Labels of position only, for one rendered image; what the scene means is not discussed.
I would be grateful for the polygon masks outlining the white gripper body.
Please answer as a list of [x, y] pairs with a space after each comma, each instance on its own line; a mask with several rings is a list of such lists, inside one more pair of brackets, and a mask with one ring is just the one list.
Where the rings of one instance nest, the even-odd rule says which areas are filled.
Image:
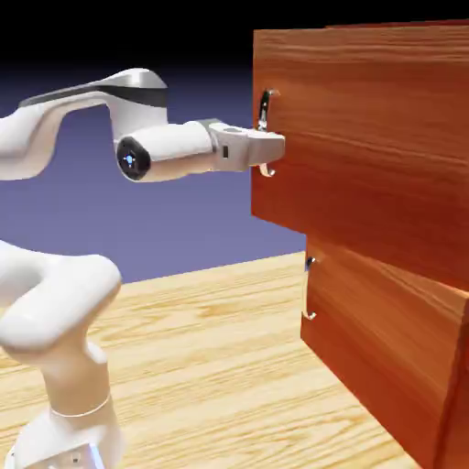
[[247, 166], [261, 166], [281, 159], [285, 154], [285, 137], [274, 132], [247, 130]]

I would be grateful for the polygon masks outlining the reddish wooden door with gripped handle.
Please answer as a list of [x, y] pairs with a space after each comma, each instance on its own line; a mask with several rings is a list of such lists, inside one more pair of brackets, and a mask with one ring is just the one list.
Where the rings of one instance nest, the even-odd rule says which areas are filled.
[[254, 34], [286, 138], [261, 219], [469, 290], [469, 19]]

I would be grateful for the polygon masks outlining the reddish wooden cabinet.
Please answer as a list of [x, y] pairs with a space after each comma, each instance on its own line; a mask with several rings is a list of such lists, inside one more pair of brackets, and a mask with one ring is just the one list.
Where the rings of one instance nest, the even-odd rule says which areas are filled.
[[469, 18], [254, 34], [275, 175], [307, 237], [302, 340], [420, 466], [469, 469]]

